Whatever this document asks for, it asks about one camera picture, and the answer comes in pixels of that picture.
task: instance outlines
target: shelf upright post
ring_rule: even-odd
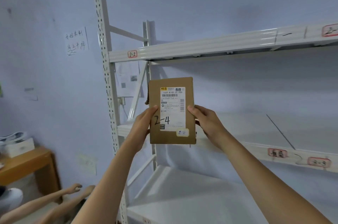
[[[108,9],[106,0],[95,0],[96,15],[98,22],[98,37],[101,48],[102,62],[104,67],[104,80],[107,91],[108,110],[110,117],[110,127],[112,132],[112,142],[114,156],[120,148],[119,139],[117,135],[117,126],[120,125],[119,104],[116,93],[115,83],[115,63],[110,63],[108,59],[108,51],[112,51],[112,41],[110,35],[110,25],[108,19]],[[119,219],[122,224],[128,224],[127,219],[127,189],[123,191]]]
[[[150,46],[151,45],[151,30],[150,30],[150,22],[146,20],[143,22],[143,38],[146,38],[147,41],[143,43],[143,46]],[[147,85],[149,81],[151,80],[151,74],[150,74],[150,63],[147,61],[147,69],[146,69],[146,77],[147,77]],[[151,144],[151,153],[153,155],[156,155],[156,145]],[[153,163],[153,169],[156,170],[157,167],[157,158],[155,157],[152,161]]]

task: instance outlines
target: brown package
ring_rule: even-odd
[[[150,80],[149,106],[158,105],[150,123],[151,144],[196,144],[192,77]]]

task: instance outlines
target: hand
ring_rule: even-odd
[[[146,109],[143,113],[138,115],[135,119],[132,129],[130,130],[126,141],[131,143],[135,148],[136,152],[139,152],[142,149],[143,143],[146,139],[146,136],[149,134],[149,124],[152,116],[158,109],[158,106],[153,106]]]
[[[195,122],[203,129],[208,139],[216,147],[221,149],[221,143],[224,140],[224,135],[228,135],[229,132],[226,128],[224,128],[216,113],[208,108],[198,105],[188,106],[188,111],[198,119]]]
[[[80,188],[82,188],[82,185],[79,183],[75,183],[73,185],[71,185],[69,188],[65,189],[66,194],[70,195],[76,192],[80,191]]]
[[[95,188],[95,185],[90,185],[90,186],[86,187],[82,192],[83,197],[85,198],[85,197],[90,196],[90,194],[93,192],[94,188]]]

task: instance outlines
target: handwritten paper sign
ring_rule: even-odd
[[[86,27],[65,34],[65,48],[68,56],[89,50]]]

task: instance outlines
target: orange wooden furniture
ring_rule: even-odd
[[[0,169],[0,185],[6,186],[28,174],[35,173],[39,191],[43,195],[60,190],[52,151],[38,147],[14,158],[0,157],[5,166]]]

